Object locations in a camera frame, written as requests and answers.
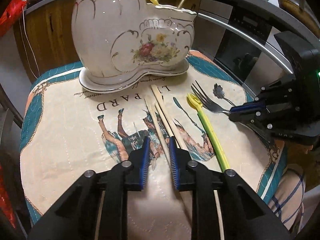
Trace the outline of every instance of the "tablecloth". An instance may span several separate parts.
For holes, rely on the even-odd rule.
[[[223,108],[231,105],[213,95],[215,83],[236,105],[252,98],[199,52],[191,51],[187,60],[189,69],[181,76],[148,75],[132,87],[112,94],[91,93],[81,87],[81,62],[50,70],[35,81],[20,143],[21,179],[34,223],[84,171],[111,169],[126,154],[141,147],[147,135],[152,141],[152,160],[146,189],[128,195],[129,239],[190,238],[191,227],[183,203],[172,190],[170,169],[143,98],[152,95],[149,87],[156,84],[192,158],[217,171],[220,168],[214,151],[196,111],[186,101],[190,85],[197,80]],[[204,111],[231,168],[268,203],[286,167],[284,143],[268,145],[224,114]],[[116,142],[124,146],[126,154],[119,151]]]

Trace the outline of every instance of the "oven handle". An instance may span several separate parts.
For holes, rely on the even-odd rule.
[[[260,49],[263,53],[265,53],[267,56],[269,56],[277,65],[279,65],[283,70],[285,70],[287,73],[293,74],[293,72],[281,61],[279,60],[270,50],[266,49],[260,42],[256,41],[254,38],[250,37],[249,35],[243,33],[242,31],[238,30],[237,28],[226,24],[218,19],[212,18],[210,16],[207,16],[202,13],[198,13],[198,16],[201,18],[204,18],[210,22],[216,23],[229,31],[232,31],[233,33],[239,35],[240,37],[244,38],[254,46],[256,46],[258,49]]]

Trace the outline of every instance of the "cabinet door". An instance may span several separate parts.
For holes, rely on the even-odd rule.
[[[55,0],[26,15],[26,33],[34,56],[25,37],[23,20],[15,23],[17,47],[31,81],[47,70],[79,61],[71,35],[74,3],[75,0]]]

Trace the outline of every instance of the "ceramic pot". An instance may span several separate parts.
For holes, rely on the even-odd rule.
[[[121,84],[146,68],[174,69],[192,45],[195,17],[146,0],[76,0],[72,37],[91,81]]]

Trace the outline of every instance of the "white stripe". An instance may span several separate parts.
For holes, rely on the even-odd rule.
[[[264,191],[263,191],[263,193],[262,193],[262,195],[261,195],[261,199],[262,199],[262,200],[263,200],[264,197],[266,196],[267,191],[268,191],[268,189],[269,189],[269,187],[270,187],[270,184],[271,184],[271,182],[272,182],[272,179],[273,179],[273,177],[274,177],[274,175],[275,175],[276,169],[277,169],[277,167],[278,167],[278,164],[279,164],[279,161],[280,161],[280,158],[281,158],[281,155],[282,155],[283,148],[284,148],[284,147],[282,147],[282,149],[281,149],[281,151],[280,151],[280,153],[279,153],[278,159],[276,160],[276,164],[275,164],[275,166],[274,166],[274,168],[273,168],[273,171],[272,171],[271,176],[270,176],[270,178],[269,178],[269,180],[268,180],[268,183],[267,183],[267,185],[266,185],[266,188],[264,189]]]
[[[61,76],[64,76],[64,75],[67,75],[67,74],[70,74],[70,73],[73,73],[73,72],[80,71],[82,68],[84,68],[84,67],[71,69],[71,70],[62,72],[62,73],[60,73],[60,74],[53,75],[52,77],[49,77],[49,78],[47,78],[47,79],[44,79],[44,80],[40,81],[40,82],[31,90],[31,92],[29,93],[29,95],[30,95],[31,93],[33,93],[34,90],[36,90],[36,88],[37,88],[38,85],[40,85],[40,84],[42,84],[42,83],[45,83],[45,82],[47,82],[48,80],[50,80],[50,79],[52,79],[52,78],[61,77]]]

